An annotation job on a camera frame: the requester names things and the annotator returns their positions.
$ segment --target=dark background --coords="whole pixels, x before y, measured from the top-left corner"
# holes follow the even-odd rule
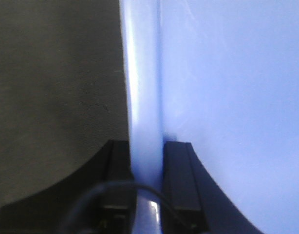
[[[0,0],[0,207],[128,139],[116,0]]]

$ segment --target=black cable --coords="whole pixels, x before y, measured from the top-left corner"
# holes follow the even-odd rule
[[[133,181],[110,181],[102,184],[98,184],[88,192],[86,192],[76,203],[76,205],[69,211],[68,215],[61,223],[59,229],[57,230],[57,234],[68,234],[74,233],[73,224],[77,223],[77,220],[86,209],[86,207],[98,196],[104,194],[105,192],[109,192],[111,190],[126,190],[126,189],[142,189],[149,191],[154,194],[157,198],[160,199],[161,203],[169,210],[169,212],[187,229],[191,230],[191,227],[186,223],[186,221],[177,213],[177,211],[173,208],[170,202],[166,199],[166,197],[155,190],[154,188],[136,183]]]

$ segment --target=dark gray wall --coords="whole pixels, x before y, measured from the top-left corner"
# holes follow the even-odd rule
[[[0,206],[128,139],[118,7],[0,1]]]

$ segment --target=cable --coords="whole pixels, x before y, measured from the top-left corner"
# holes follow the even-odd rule
[[[177,211],[173,208],[170,202],[166,199],[166,197],[155,190],[154,188],[136,183],[133,181],[110,181],[102,184],[98,184],[88,192],[86,192],[77,202],[74,208],[72,208],[66,218],[61,223],[60,227],[57,230],[57,234],[68,234],[74,233],[73,224],[77,223],[77,220],[84,212],[86,207],[98,196],[104,194],[109,191],[118,191],[118,190],[126,190],[126,189],[142,189],[146,190],[152,194],[154,194],[157,198],[160,199],[162,205],[164,205],[169,212],[187,229],[191,230],[191,227],[186,223],[186,221],[177,213]]]

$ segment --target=white plastic surface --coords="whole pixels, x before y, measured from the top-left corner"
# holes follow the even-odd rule
[[[157,0],[121,0],[131,168],[138,182],[161,187],[163,132]],[[139,193],[134,234],[159,234],[159,207]]]
[[[135,112],[133,103],[129,108],[134,167],[160,175],[152,168],[161,166],[156,140],[162,142],[162,134],[164,140],[192,142],[212,177],[257,228],[299,234],[299,1],[122,2],[140,13],[129,17],[122,11],[123,32],[128,21],[135,29],[124,36],[124,47],[135,52],[131,59],[126,50],[126,66],[135,64],[142,84],[136,89],[142,111]],[[126,72],[129,90],[133,70]],[[144,157],[134,147],[155,155]]]

